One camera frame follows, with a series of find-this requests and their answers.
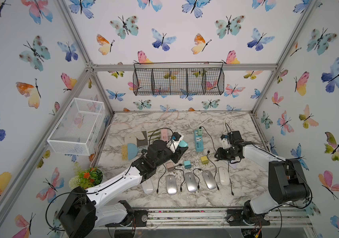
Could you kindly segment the aluminium front rail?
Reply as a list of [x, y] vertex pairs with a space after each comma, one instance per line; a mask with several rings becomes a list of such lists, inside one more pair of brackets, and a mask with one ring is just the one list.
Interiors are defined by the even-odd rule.
[[101, 228], [312, 228], [304, 210], [280, 207], [265, 215], [258, 222], [246, 223], [239, 207], [207, 208], [135, 208], [134, 217], [127, 226], [118, 223], [96, 226]]

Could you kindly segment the yellow green charger plug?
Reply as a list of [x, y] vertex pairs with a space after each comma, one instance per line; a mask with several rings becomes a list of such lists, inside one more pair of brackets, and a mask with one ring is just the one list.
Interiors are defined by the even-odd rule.
[[201, 164], [203, 164], [203, 165], [207, 165], [207, 164], [209, 164], [210, 160], [208, 159], [207, 156], [202, 156], [202, 157], [200, 158], [200, 162], [201, 162]]

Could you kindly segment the white wireless mouse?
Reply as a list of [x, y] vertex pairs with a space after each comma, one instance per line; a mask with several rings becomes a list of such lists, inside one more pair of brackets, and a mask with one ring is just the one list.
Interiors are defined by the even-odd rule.
[[154, 191], [151, 179], [147, 179], [141, 183], [144, 194], [151, 194]]

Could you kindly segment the pink power strip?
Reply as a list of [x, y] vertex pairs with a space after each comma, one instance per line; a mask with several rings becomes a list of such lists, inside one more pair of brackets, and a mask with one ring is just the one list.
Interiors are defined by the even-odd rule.
[[162, 141], [165, 141], [165, 142], [169, 141], [168, 129], [161, 129], [160, 130], [160, 139]]

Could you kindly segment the black cable teal strip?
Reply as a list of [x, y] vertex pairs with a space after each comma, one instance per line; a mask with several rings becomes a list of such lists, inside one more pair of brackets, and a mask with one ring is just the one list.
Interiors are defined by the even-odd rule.
[[234, 191], [233, 191], [233, 183], [232, 183], [232, 180], [231, 180], [231, 175], [230, 175], [230, 163], [231, 161], [228, 161], [227, 164], [228, 164], [228, 177], [229, 177], [229, 182], [230, 182], [230, 188], [231, 188], [231, 195], [234, 197], [235, 194], [234, 194]]

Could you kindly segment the teal power strip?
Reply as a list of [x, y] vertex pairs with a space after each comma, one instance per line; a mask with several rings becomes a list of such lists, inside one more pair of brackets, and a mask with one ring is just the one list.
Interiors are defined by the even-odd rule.
[[196, 152], [201, 153], [204, 151], [203, 135], [199, 136], [197, 130], [198, 129], [194, 131], [195, 150]]

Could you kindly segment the black charging cable silver mouse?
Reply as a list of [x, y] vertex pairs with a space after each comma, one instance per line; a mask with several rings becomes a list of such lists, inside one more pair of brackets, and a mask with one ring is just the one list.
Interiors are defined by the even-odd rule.
[[185, 179], [184, 179], [185, 172], [184, 172], [184, 169], [183, 169], [183, 164], [180, 163], [180, 164], [176, 165], [174, 167], [174, 169], [175, 169], [175, 171], [179, 172], [179, 175], [180, 175], [180, 179], [179, 179], [179, 181], [180, 181], [180, 192], [182, 192], [183, 191], [182, 186], [185, 182]]

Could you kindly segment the blue round object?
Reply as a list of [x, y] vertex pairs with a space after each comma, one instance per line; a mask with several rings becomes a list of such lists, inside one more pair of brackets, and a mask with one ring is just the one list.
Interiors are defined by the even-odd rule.
[[138, 154], [138, 148], [135, 144], [129, 143], [121, 146], [122, 160], [133, 160]]

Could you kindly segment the white mesh wall basket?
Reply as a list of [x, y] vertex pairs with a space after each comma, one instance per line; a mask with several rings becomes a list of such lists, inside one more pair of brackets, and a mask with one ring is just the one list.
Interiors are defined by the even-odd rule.
[[104, 118], [103, 102], [73, 98], [47, 143], [55, 153], [90, 156]]

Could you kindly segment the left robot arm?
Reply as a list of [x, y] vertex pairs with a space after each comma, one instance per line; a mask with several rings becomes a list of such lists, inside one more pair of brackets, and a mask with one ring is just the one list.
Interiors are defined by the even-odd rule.
[[135, 222], [135, 211], [125, 200], [109, 202], [124, 191], [150, 179], [159, 166], [168, 161], [177, 163], [188, 150], [183, 140], [156, 140], [128, 169], [91, 188], [74, 188], [67, 197], [58, 219], [70, 238], [84, 238], [100, 226], [130, 226]]

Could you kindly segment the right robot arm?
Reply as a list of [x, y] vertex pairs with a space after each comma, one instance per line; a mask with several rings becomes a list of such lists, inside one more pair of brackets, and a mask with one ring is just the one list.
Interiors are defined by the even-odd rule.
[[312, 190], [304, 176], [302, 165], [297, 158], [286, 159], [245, 141], [239, 131], [231, 131], [220, 137], [222, 146], [215, 158], [238, 164], [249, 159], [268, 172], [268, 190], [255, 199], [245, 202], [241, 219], [252, 225], [264, 220], [266, 214], [289, 202], [305, 200], [304, 209], [312, 202]]

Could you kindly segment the black charging cable white mouse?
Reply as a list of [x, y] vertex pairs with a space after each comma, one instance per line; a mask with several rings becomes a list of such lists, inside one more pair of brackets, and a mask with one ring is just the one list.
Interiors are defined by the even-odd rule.
[[164, 168], [164, 172], [163, 174], [159, 177], [158, 179], [158, 183], [157, 183], [157, 189], [156, 189], [156, 193], [158, 194], [159, 193], [159, 188], [160, 188], [160, 182], [161, 182], [161, 179], [163, 178], [163, 176], [167, 173], [167, 167], [166, 167], [166, 164], [165, 162], [163, 163], [163, 168]]

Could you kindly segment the teal charger plug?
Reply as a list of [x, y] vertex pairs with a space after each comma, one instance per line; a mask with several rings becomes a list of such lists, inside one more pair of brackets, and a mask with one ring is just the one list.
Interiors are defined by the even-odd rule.
[[192, 168], [192, 164], [189, 160], [184, 161], [183, 165], [184, 165], [185, 169], [191, 169]]

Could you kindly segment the artificial potted plant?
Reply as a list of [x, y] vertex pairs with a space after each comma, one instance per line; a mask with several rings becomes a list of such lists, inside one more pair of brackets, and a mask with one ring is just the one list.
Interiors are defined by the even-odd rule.
[[88, 189], [100, 185], [103, 180], [103, 172], [98, 167], [83, 170], [78, 162], [74, 163], [75, 176], [69, 180], [69, 188], [81, 187]]

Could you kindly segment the pink charger plug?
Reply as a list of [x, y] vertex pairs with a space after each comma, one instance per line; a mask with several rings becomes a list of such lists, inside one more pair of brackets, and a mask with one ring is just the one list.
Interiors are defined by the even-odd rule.
[[169, 172], [172, 172], [174, 170], [174, 167], [175, 167], [175, 164], [173, 162], [168, 162], [166, 163], [166, 169], [169, 171]]

